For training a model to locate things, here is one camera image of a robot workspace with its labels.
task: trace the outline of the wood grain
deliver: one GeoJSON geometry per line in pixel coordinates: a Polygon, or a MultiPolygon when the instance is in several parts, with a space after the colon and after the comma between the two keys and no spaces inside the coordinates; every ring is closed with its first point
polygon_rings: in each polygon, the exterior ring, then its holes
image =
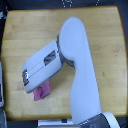
{"type": "Polygon", "coordinates": [[[33,93],[25,93],[21,74],[24,62],[55,40],[63,22],[70,16],[80,18],[85,26],[102,112],[126,115],[127,60],[120,16],[116,7],[98,7],[8,13],[1,56],[7,119],[71,117],[69,92],[74,69],[64,64],[62,70],[50,78],[51,94],[37,102],[33,93]]]}

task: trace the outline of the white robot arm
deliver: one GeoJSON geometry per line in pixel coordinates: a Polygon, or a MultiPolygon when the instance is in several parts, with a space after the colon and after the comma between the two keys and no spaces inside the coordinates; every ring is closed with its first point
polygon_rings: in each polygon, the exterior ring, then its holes
{"type": "Polygon", "coordinates": [[[22,75],[26,92],[32,92],[58,72],[64,62],[75,68],[70,110],[73,123],[80,124],[99,115],[101,108],[85,28],[76,17],[64,22],[57,43],[50,42],[24,63],[22,75]]]}

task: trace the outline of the pink sponge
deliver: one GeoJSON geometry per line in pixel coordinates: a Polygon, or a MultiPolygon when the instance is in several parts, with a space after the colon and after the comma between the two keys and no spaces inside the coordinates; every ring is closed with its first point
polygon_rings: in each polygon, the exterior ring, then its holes
{"type": "Polygon", "coordinates": [[[40,98],[48,95],[49,93],[50,93],[50,87],[49,87],[49,81],[47,80],[33,91],[34,101],[39,100],[40,98]]]}

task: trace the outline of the wooden table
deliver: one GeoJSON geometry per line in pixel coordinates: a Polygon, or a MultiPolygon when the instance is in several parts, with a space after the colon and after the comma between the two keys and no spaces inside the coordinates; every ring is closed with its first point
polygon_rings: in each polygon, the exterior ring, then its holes
{"type": "Polygon", "coordinates": [[[5,112],[9,120],[70,118],[69,92],[74,70],[66,64],[50,78],[51,94],[35,102],[26,94],[21,67],[35,52],[56,39],[63,22],[83,22],[94,64],[102,112],[127,113],[127,59],[117,7],[10,11],[2,44],[5,112]]]}

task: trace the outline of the metal surface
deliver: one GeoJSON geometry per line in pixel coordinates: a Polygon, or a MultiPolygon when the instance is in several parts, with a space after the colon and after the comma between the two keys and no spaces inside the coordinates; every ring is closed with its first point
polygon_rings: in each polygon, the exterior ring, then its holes
{"type": "Polygon", "coordinates": [[[96,115],[79,125],[81,128],[110,128],[103,114],[96,115]]]}
{"type": "Polygon", "coordinates": [[[47,55],[44,58],[45,66],[48,65],[50,62],[52,62],[55,58],[56,58],[56,53],[55,53],[55,51],[52,51],[49,55],[47,55]]]}

